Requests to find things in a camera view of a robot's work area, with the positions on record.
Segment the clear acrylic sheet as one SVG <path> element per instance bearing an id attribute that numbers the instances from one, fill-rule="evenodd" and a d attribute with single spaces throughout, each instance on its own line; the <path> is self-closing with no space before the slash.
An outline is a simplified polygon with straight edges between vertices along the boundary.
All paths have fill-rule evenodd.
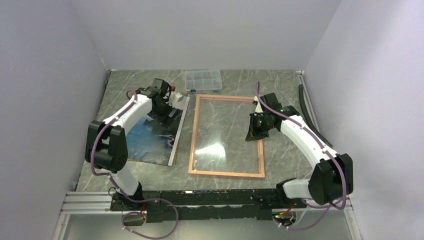
<path id="1" fill-rule="evenodd" d="M 195 147 L 195 170 L 259 172 L 257 141 L 245 141 L 250 102 L 202 100 Z"/>

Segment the pink wooden picture frame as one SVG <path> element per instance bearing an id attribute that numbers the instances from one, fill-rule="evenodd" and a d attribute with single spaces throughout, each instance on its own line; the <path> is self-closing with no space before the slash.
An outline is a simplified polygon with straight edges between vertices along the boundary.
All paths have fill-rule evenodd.
<path id="1" fill-rule="evenodd" d="M 257 141 L 258 173 L 195 170 L 195 160 L 196 160 L 195 150 L 196 150 L 196 143 L 197 143 L 197 137 L 198 137 L 200 107 L 201 107 L 202 100 L 252 103 L 254 101 L 254 97 L 253 96 L 212 95 L 212 94 L 198 94 L 196 96 L 196 103 L 194 108 L 194 122 L 193 122 L 193 129 L 192 129 L 190 154 L 189 154 L 188 174 L 202 175 L 202 176 L 215 176 L 215 177 L 232 177 L 232 178 L 258 178 L 258 179 L 265 178 L 265 160 L 264 160 L 264 149 L 263 149 L 262 140 Z"/>

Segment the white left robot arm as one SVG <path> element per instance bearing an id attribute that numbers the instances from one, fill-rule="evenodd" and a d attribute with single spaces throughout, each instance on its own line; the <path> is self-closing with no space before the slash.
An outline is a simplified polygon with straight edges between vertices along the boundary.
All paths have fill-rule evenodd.
<path id="1" fill-rule="evenodd" d="M 142 184 L 127 167 L 126 136 L 145 116 L 170 130 L 182 117 L 176 105 L 184 96 L 163 79 L 155 78 L 147 88 L 129 89 L 127 103 L 103 121 L 93 120 L 88 125 L 85 160 L 94 176 L 105 176 L 115 187 L 123 203 L 130 210 L 139 209 L 143 202 Z"/>

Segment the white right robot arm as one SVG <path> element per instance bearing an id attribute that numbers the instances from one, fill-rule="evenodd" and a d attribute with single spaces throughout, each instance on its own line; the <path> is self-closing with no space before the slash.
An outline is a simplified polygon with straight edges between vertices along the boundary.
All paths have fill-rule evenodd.
<path id="1" fill-rule="evenodd" d="M 307 125 L 291 105 L 282 106 L 274 93 L 253 98 L 256 106 L 249 115 L 247 142 L 269 137 L 273 129 L 288 137 L 308 160 L 313 171 L 307 179 L 287 179 L 276 185 L 275 202 L 282 208 L 294 199 L 313 200 L 319 207 L 343 209 L 354 190 L 353 160 L 339 154 Z"/>

